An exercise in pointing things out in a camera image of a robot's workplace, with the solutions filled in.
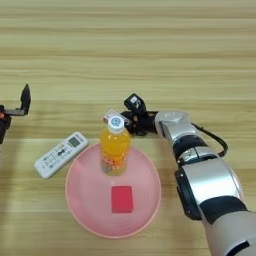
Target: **white remote control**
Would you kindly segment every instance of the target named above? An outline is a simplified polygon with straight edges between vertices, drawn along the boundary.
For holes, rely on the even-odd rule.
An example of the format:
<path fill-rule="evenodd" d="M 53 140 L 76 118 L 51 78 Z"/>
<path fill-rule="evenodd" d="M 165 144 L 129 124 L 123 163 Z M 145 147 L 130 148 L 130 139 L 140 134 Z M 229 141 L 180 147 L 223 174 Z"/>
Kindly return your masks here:
<path fill-rule="evenodd" d="M 44 179 L 49 178 L 88 145 L 88 140 L 75 132 L 35 162 L 35 168 Z"/>

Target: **robotic arm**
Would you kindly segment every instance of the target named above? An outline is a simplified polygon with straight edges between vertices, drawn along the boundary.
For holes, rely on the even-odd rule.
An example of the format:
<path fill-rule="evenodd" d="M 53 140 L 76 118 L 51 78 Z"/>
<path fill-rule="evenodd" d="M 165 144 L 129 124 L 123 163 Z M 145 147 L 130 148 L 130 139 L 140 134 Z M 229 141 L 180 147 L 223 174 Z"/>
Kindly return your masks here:
<path fill-rule="evenodd" d="M 148 112 L 143 100 L 132 94 L 125 105 L 130 111 L 130 133 L 155 132 L 168 140 L 179 170 L 177 191 L 184 213 L 202 221 L 213 256 L 256 255 L 256 214 L 247 210 L 241 184 L 223 157 L 227 144 L 218 136 L 190 122 L 183 112 Z M 217 154 L 200 131 L 217 140 L 224 151 Z"/>
<path fill-rule="evenodd" d="M 11 125 L 12 116 L 25 116 L 28 114 L 31 103 L 31 95 L 28 84 L 23 89 L 20 100 L 20 108 L 6 109 L 4 105 L 0 105 L 0 145 L 3 143 L 6 131 Z"/>

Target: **wood grain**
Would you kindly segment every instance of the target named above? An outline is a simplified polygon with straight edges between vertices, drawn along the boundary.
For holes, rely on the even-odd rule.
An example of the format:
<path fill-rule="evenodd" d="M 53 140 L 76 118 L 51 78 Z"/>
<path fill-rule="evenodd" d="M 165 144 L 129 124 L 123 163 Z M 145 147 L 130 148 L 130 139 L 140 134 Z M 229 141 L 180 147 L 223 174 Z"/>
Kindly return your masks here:
<path fill-rule="evenodd" d="M 132 143 L 159 171 L 162 204 L 152 224 L 130 239 L 101 239 L 76 223 L 64 196 L 69 165 L 47 181 L 33 169 L 76 130 L 97 143 L 103 114 L 124 110 L 132 92 L 148 109 L 187 111 L 224 137 L 226 160 L 256 210 L 255 1 L 0 4 L 1 103 L 16 107 L 26 83 L 33 100 L 29 116 L 13 119 L 3 145 L 1 255 L 210 255 L 201 223 L 183 214 L 169 147 L 155 135 Z"/>

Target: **black robotic claw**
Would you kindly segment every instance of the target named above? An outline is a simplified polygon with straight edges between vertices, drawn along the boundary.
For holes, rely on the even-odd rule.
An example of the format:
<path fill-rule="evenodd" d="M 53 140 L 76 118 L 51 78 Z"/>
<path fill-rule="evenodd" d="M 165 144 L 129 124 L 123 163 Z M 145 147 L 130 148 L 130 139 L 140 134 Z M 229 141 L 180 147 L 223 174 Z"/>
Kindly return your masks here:
<path fill-rule="evenodd" d="M 25 116 L 29 112 L 31 95 L 28 84 L 23 89 L 20 100 L 21 107 L 17 109 L 5 109 L 4 105 L 0 105 L 0 144 L 3 143 L 6 131 L 11 125 L 12 116 Z"/>
<path fill-rule="evenodd" d="M 147 111 L 143 99 L 135 93 L 124 101 L 124 105 L 129 111 L 124 111 L 121 115 L 130 120 L 130 123 L 126 124 L 129 133 L 138 136 L 145 136 L 147 132 L 156 133 L 155 116 L 157 111 Z"/>

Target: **plastic bottle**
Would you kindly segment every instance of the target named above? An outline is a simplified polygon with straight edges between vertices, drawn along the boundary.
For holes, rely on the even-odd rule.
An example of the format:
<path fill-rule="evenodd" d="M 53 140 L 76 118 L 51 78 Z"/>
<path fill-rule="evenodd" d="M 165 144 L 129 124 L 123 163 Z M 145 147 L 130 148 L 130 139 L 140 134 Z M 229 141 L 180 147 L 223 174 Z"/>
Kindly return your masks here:
<path fill-rule="evenodd" d="M 127 166 L 127 156 L 130 148 L 130 135 L 124 127 L 124 120 L 112 116 L 108 126 L 101 136 L 102 170 L 111 176 L 121 175 Z"/>

